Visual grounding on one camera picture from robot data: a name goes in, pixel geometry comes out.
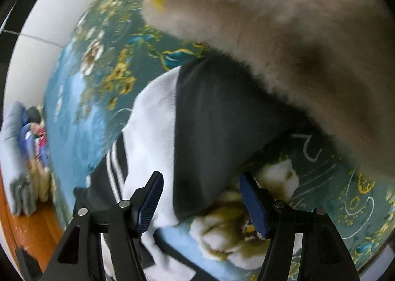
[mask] white stripe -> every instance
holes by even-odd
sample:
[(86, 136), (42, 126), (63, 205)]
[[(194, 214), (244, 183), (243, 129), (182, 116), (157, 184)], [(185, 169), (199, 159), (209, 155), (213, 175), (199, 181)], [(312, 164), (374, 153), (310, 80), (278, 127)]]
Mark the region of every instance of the white stripe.
[(326, 170), (325, 172), (322, 172), (321, 174), (315, 176), (314, 178), (306, 181), (305, 183), (299, 184), (299, 186), (305, 186), (306, 184), (309, 184), (311, 182), (313, 182), (314, 180), (316, 180), (317, 178), (320, 178), (321, 176), (327, 174), (329, 171), (333, 170), (336, 167), (337, 164), (333, 164), (328, 170)]
[(318, 160), (319, 155), (322, 152), (322, 149), (319, 149), (317, 155), (315, 156), (315, 158), (312, 158), (311, 156), (309, 156), (309, 154), (307, 153), (307, 146), (309, 145), (309, 142), (311, 140), (311, 138), (313, 137), (313, 134), (310, 135), (304, 135), (304, 134), (292, 134), (291, 137), (295, 137), (295, 138), (305, 138), (305, 143), (303, 144), (303, 155), (305, 156), (305, 158), (310, 161), (310, 162), (316, 162)]
[(115, 201), (117, 203), (119, 203), (121, 201), (121, 198), (119, 197), (117, 186), (115, 185), (114, 175), (113, 175), (113, 172), (111, 171), (110, 152), (108, 152), (107, 155), (106, 155), (105, 163), (107, 165), (108, 180), (110, 181), (110, 186), (111, 186), (111, 189), (113, 191), (113, 195), (115, 197)]
[(122, 193), (123, 187), (124, 187), (124, 185), (125, 185), (125, 181), (124, 181), (124, 178), (123, 178), (121, 166), (120, 166), (119, 163), (118, 163), (118, 158), (117, 158), (117, 142), (116, 142), (116, 141), (113, 143), (113, 147), (111, 148), (111, 160), (112, 160), (112, 162), (113, 162), (113, 167), (114, 167), (114, 169), (115, 169), (115, 174), (117, 175), (119, 188), (120, 188), (121, 193)]
[(320, 185), (318, 185), (318, 186), (316, 186), (316, 187), (314, 187), (314, 188), (311, 188), (310, 190), (307, 190), (307, 191), (305, 191), (305, 192), (303, 192), (303, 193), (301, 193), (301, 194), (299, 194), (299, 195), (293, 196), (292, 198), (295, 199), (295, 198), (298, 198), (299, 196), (305, 195), (306, 193), (309, 193), (309, 192), (315, 190), (316, 188), (319, 188), (319, 187), (323, 186), (324, 184), (328, 183), (328, 182), (329, 182), (330, 180), (332, 180), (332, 179), (333, 179), (333, 176), (331, 176), (329, 179), (327, 179), (326, 181), (324, 181), (324, 182), (321, 183)]

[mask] black and white jacket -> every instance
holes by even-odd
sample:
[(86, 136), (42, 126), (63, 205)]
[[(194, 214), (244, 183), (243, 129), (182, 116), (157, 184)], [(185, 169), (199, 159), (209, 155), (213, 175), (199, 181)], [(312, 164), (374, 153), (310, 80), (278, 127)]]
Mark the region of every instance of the black and white jacket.
[(145, 186), (154, 171), (161, 172), (163, 194), (141, 242), (156, 266), (190, 280), (187, 267), (174, 262), (169, 267), (154, 231), (210, 206), (237, 167), (301, 122), (306, 122), (302, 114), (266, 94), (227, 56), (193, 60), (141, 91), (122, 134), (93, 171), (90, 187), (76, 189), (76, 209), (108, 209)]

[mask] wooden floor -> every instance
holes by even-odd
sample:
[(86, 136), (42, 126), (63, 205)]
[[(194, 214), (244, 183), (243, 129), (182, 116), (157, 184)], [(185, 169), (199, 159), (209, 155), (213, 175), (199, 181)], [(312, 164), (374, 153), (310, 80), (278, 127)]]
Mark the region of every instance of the wooden floor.
[(63, 231), (51, 202), (38, 203), (37, 211), (29, 217), (12, 216), (5, 198), (0, 173), (0, 220), (8, 247), (17, 263), (15, 249), (23, 247), (45, 270)]

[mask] metal screw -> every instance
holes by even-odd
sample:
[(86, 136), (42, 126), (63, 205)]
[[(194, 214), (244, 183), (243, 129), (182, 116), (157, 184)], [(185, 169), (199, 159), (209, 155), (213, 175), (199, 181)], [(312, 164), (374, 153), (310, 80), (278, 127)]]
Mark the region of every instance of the metal screw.
[(274, 206), (277, 207), (278, 209), (282, 209), (285, 206), (285, 202), (284, 201), (276, 201), (274, 203)]
[(130, 205), (129, 200), (122, 200), (121, 202), (118, 203), (119, 207), (124, 209)]
[(83, 208), (78, 210), (78, 215), (79, 216), (84, 216), (86, 214), (88, 214), (88, 209), (87, 208), (83, 207)]
[(318, 207), (318, 208), (316, 209), (316, 212), (317, 212), (319, 215), (325, 215), (325, 214), (326, 214), (326, 211), (325, 211), (324, 209), (321, 209), (320, 207)]

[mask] yellow flower print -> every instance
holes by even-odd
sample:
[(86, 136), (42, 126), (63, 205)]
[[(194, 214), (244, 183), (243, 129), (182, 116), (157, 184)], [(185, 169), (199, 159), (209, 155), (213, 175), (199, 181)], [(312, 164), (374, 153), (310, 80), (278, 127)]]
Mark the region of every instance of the yellow flower print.
[(103, 90), (104, 92), (110, 92), (114, 88), (114, 85), (111, 81), (103, 82)]
[(110, 111), (112, 111), (115, 108), (115, 105), (117, 104), (117, 100), (118, 100), (117, 97), (113, 97), (112, 99), (110, 99), (107, 107)]
[(112, 72), (112, 79), (121, 79), (127, 67), (128, 65), (126, 63), (118, 63), (115, 65), (114, 71)]
[(123, 88), (120, 90), (119, 94), (120, 95), (126, 95), (129, 94), (130, 91), (132, 90), (134, 84), (136, 83), (136, 77), (130, 76), (128, 77), (125, 82)]
[(358, 191), (361, 194), (366, 194), (372, 190), (372, 188), (375, 186), (375, 183), (375, 180), (363, 173), (360, 173), (358, 176)]

